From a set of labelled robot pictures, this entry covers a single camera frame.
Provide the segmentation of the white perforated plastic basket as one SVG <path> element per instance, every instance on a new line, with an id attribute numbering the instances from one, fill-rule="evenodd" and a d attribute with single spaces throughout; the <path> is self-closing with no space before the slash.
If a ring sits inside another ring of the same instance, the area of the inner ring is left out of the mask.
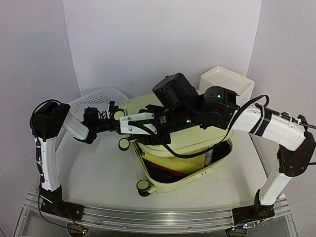
<path id="1" fill-rule="evenodd" d="M 97 108 L 100 112 L 108 111 L 110 101 L 114 101 L 115 105 L 123 105 L 128 100 L 129 98 L 117 88 L 105 86 L 69 102 L 69 105 L 71 113 L 82 121 L 84 110 L 88 107 Z"/>

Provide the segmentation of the pale green hard-shell suitcase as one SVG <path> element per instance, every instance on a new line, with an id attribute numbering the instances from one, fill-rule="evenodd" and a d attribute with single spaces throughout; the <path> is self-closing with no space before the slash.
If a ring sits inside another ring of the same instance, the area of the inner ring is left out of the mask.
<path id="1" fill-rule="evenodd" d="M 121 112 L 118 114 L 118 121 L 121 117 L 127 115 L 126 103 L 118 106 Z M 170 133 L 171 143 L 166 144 L 157 135 L 146 134 L 122 134 L 118 146 L 121 150 L 132 147 L 145 172 L 146 179 L 137 182 L 139 195 L 146 197 L 152 193 L 165 193 L 173 191 L 185 184 L 194 181 L 203 175 L 212 172 L 229 155 L 232 150 L 231 130 L 222 130 L 211 126 L 202 129 L 194 126 L 184 130 Z M 172 155 L 178 158 L 194 158 L 205 154 L 204 168 L 196 171 L 180 180 L 159 180 L 152 172 L 151 162 L 142 158 L 142 149 L 140 144 L 157 146 L 162 145 Z"/>

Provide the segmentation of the yellow cloth garment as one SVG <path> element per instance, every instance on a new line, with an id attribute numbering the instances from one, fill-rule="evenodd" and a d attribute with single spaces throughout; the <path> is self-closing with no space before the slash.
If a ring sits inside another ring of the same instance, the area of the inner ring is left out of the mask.
<path id="1" fill-rule="evenodd" d="M 194 158 L 178 158 L 162 145 L 140 144 L 139 147 L 142 149 L 142 158 L 145 160 L 179 173 L 190 175 L 204 168 L 205 154 Z"/>

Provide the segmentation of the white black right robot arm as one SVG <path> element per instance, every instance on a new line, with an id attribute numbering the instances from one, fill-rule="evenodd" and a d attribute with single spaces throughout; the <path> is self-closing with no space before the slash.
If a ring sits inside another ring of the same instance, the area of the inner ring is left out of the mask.
<path id="1" fill-rule="evenodd" d="M 304 173 L 316 148 L 316 141 L 309 132 L 311 127 L 304 116 L 293 117 L 259 104 L 258 98 L 239 102 L 238 94 L 229 89 L 213 86 L 202 95 L 181 95 L 175 89 L 158 88 L 156 97 L 161 106 L 147 105 L 141 110 L 150 116 L 137 125 L 145 131 L 148 145 L 161 145 L 171 155 L 181 159 L 194 158 L 217 148 L 214 145 L 199 152 L 180 154 L 170 147 L 172 132 L 199 126 L 216 127 L 229 134 L 245 131 L 278 144 L 276 168 L 260 188 L 252 205 L 234 208 L 236 226 L 248 227 L 250 223 L 274 216 L 274 203 L 291 178 Z"/>

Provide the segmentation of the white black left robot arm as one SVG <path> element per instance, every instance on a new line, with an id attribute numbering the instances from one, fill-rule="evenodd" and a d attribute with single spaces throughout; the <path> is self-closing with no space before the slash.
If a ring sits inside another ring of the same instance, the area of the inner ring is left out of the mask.
<path id="1" fill-rule="evenodd" d="M 35 138 L 36 163 L 40 174 L 40 211 L 74 220 L 82 218 L 82 205 L 63 200 L 56 166 L 56 138 L 61 129 L 65 129 L 77 141 L 92 144 L 98 133 L 117 129 L 120 112 L 114 101 L 110 101 L 105 116 L 97 108 L 86 108 L 83 121 L 73 115 L 69 104 L 55 99 L 46 100 L 34 109 L 30 128 Z"/>

